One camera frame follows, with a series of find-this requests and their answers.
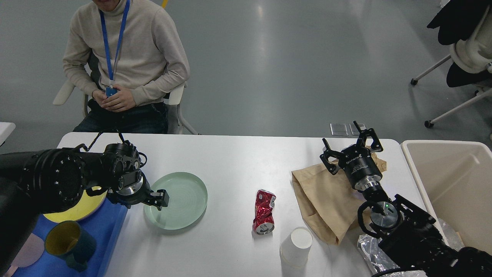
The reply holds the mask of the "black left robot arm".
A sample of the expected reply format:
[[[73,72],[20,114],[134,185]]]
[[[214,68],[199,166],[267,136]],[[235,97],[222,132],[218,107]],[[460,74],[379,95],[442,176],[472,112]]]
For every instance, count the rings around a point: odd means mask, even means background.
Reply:
[[[143,153],[128,140],[108,144],[103,153],[90,147],[49,149],[1,155],[1,274],[35,228],[41,214],[65,212],[86,193],[106,194],[126,208],[143,203],[167,207],[164,189],[150,188],[142,167]]]

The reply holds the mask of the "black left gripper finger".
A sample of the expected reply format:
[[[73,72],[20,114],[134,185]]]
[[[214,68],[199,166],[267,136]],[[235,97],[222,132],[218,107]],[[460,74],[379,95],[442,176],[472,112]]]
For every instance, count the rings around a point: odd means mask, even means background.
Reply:
[[[155,207],[157,210],[162,210],[168,207],[169,195],[165,189],[159,189],[156,192],[151,192],[148,198],[148,205]]]

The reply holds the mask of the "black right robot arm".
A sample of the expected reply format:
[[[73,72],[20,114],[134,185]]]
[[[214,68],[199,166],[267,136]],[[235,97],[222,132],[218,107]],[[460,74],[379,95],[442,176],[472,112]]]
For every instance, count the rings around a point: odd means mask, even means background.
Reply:
[[[323,138],[320,159],[332,175],[343,170],[351,187],[362,193],[358,224],[365,234],[380,240],[379,248],[397,265],[375,276],[421,270],[428,277],[490,277],[490,254],[474,247],[452,249],[434,226],[434,217],[401,195],[388,197],[380,184],[382,172],[371,156],[383,151],[380,140],[374,129],[353,123],[359,132],[357,142],[338,152]]]

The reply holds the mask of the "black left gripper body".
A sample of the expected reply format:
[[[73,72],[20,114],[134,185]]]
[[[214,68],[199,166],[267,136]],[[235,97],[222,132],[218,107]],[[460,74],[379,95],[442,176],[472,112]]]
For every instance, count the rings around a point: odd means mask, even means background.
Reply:
[[[151,193],[150,185],[142,172],[128,172],[116,179],[116,184],[107,191],[107,199],[127,208],[139,203],[153,205]]]

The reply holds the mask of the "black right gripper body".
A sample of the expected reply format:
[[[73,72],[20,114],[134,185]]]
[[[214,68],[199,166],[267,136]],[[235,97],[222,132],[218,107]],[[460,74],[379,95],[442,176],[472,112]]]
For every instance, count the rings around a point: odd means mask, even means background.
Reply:
[[[343,169],[352,188],[365,191],[380,185],[382,173],[367,147],[351,145],[342,151],[339,166]]]

